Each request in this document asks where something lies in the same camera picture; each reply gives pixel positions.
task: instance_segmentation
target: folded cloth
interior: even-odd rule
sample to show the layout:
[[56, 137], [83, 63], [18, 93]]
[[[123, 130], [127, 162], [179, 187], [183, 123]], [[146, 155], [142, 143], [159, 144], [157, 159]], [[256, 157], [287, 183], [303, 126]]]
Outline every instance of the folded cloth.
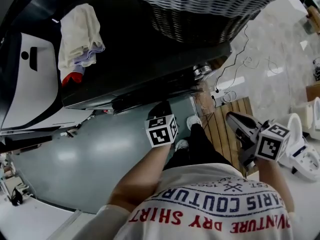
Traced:
[[72, 72], [84, 74], [85, 67], [97, 62], [96, 53], [105, 50], [99, 31], [95, 10], [87, 3], [76, 6], [64, 16], [58, 56], [61, 81]]

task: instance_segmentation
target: white sneaker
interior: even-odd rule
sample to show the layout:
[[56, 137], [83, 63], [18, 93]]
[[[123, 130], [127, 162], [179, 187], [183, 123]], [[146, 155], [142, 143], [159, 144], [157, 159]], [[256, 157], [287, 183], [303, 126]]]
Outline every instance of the white sneaker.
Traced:
[[189, 116], [186, 119], [186, 126], [188, 126], [189, 130], [191, 130], [191, 126], [194, 125], [194, 124], [199, 124], [199, 125], [202, 126], [202, 122], [201, 122], [199, 116], [197, 116], [196, 114], [192, 115], [192, 116]]
[[175, 145], [175, 151], [179, 149], [187, 149], [189, 147], [189, 143], [186, 139], [180, 139], [178, 143]]

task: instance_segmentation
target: red cloth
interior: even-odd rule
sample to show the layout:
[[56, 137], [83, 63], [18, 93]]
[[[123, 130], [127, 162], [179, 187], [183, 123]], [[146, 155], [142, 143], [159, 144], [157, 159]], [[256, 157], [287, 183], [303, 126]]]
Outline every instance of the red cloth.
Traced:
[[70, 78], [72, 78], [73, 81], [75, 81], [77, 84], [80, 84], [82, 82], [82, 74], [78, 73], [78, 72], [71, 72], [70, 74], [68, 74], [62, 81], [62, 87], [64, 87], [65, 85], [67, 85], [67, 83], [69, 82]]

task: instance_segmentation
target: wooden floor mat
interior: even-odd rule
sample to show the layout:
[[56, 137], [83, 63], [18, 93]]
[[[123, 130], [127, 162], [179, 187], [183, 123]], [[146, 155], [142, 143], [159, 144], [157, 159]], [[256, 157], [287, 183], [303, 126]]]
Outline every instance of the wooden floor mat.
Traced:
[[[226, 122], [226, 114], [230, 111], [252, 115], [249, 98], [245, 97], [217, 107], [214, 113], [201, 116], [200, 119], [205, 134], [212, 142], [215, 150], [222, 154], [242, 175], [245, 175], [246, 170], [238, 160], [238, 151], [241, 147], [240, 142]], [[256, 167], [253, 168], [248, 172], [248, 175], [257, 170]]]

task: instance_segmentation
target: white floor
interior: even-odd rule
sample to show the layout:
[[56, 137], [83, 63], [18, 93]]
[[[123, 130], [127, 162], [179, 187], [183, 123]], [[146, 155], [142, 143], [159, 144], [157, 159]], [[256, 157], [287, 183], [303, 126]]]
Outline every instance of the white floor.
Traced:
[[[249, 21], [245, 31], [249, 38], [245, 51], [217, 83], [220, 90], [235, 91], [237, 99], [249, 97], [253, 115], [261, 121], [281, 117], [288, 114], [292, 106], [306, 102], [306, 86], [315, 81], [313, 60], [320, 56], [320, 39], [316, 33], [307, 34], [303, 28], [307, 19], [303, 15], [301, 20], [297, 17], [290, 20], [286, 14], [296, 16], [299, 13], [293, 7], [290, 10], [286, 8], [282, 15], [281, 11], [272, 13], [267, 7], [256, 19]], [[217, 77], [226, 66], [234, 63], [236, 54], [244, 48], [247, 41], [244, 29], [231, 42], [232, 55], [208, 79], [217, 105], [221, 103], [219, 97], [225, 94], [215, 92]], [[225, 96], [225, 100], [234, 97], [232, 92]]]
[[[310, 182], [299, 175], [293, 175], [288, 168], [282, 168], [282, 174], [290, 189], [294, 201], [294, 213], [298, 227], [304, 240], [314, 240], [319, 234], [320, 182]], [[248, 179], [258, 181], [259, 172], [248, 176]]]

